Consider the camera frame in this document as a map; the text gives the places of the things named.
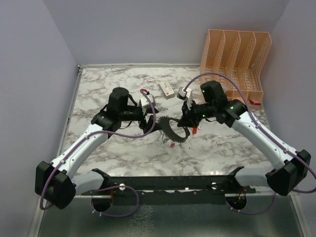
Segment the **green key tag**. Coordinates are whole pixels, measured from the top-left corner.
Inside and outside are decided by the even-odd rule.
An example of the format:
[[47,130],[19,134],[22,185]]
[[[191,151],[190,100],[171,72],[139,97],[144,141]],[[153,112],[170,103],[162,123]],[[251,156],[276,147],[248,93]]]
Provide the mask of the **green key tag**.
[[160,141],[161,146],[164,148],[172,148],[174,142],[170,140],[163,131],[160,131]]

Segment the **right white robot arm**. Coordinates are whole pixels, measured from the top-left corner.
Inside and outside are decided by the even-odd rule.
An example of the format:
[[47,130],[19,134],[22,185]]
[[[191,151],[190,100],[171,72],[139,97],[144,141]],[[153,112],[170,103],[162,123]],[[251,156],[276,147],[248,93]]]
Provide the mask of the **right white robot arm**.
[[286,196],[307,176],[311,154],[297,150],[279,139],[254,116],[246,104],[238,99],[228,100],[221,84],[208,81],[200,86],[205,103],[192,99],[191,89],[181,87],[178,98],[184,101],[181,127],[197,127],[202,119],[215,118],[247,138],[270,162],[272,168],[264,174],[258,171],[241,172],[227,180],[227,188],[238,193],[244,186],[270,187]]

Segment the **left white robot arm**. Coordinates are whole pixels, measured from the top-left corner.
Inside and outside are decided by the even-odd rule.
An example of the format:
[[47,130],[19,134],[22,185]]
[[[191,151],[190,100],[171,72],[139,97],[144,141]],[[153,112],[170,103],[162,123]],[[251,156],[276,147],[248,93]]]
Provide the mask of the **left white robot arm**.
[[42,161],[37,165],[35,192],[40,197],[41,210],[47,210],[53,205],[63,209],[75,195],[90,190],[99,195],[108,191],[109,182],[101,173],[92,171],[86,177],[79,178],[76,172],[92,152],[111,136],[137,138],[136,135],[118,133],[122,122],[140,122],[143,137],[153,132],[158,113],[155,99],[146,89],[141,89],[140,93],[139,102],[135,102],[127,89],[114,88],[108,103],[92,118],[81,137],[51,162]]

